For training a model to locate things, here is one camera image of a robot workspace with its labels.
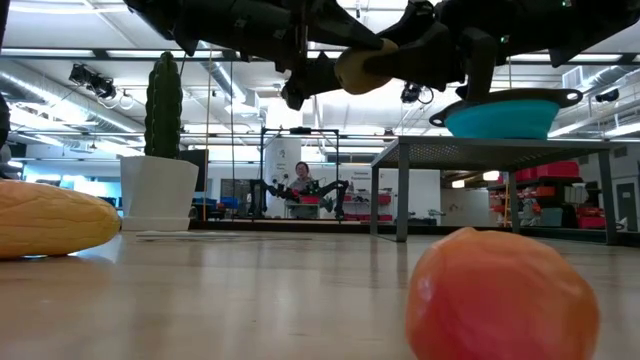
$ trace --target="person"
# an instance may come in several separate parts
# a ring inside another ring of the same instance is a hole
[[[294,180],[289,187],[293,190],[302,191],[307,188],[313,178],[309,174],[309,165],[300,161],[296,164],[296,175],[298,178]],[[299,205],[293,202],[289,202],[287,204],[289,206],[289,213],[293,218],[296,219],[317,219],[318,218],[318,207],[317,206],[308,206],[308,205]]]
[[[11,130],[11,124],[9,123],[9,107],[4,101],[4,97],[0,94],[0,154],[2,153],[2,147],[5,146],[7,138],[9,137],[9,130]],[[10,179],[2,169],[0,168],[0,179]]]

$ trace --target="blue bowl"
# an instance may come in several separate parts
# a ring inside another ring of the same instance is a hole
[[[481,139],[546,139],[560,106],[546,100],[511,100],[455,112],[445,125],[453,136]]]

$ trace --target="orange ball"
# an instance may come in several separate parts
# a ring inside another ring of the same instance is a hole
[[[406,336],[419,360],[586,360],[598,327],[589,284],[520,235],[459,230],[411,277]]]

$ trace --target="wooden floor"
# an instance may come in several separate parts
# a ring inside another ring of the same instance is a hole
[[[242,235],[0,262],[0,359],[413,358],[407,282],[436,238]],[[596,358],[640,359],[640,250],[550,244],[598,293]]]

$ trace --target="table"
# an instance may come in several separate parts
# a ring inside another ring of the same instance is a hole
[[[378,233],[380,169],[398,169],[398,215],[395,241],[405,242],[409,220],[409,169],[504,171],[509,173],[511,224],[520,232],[515,172],[538,165],[598,153],[607,244],[617,244],[609,152],[606,141],[465,139],[400,136],[371,164],[371,234]]]

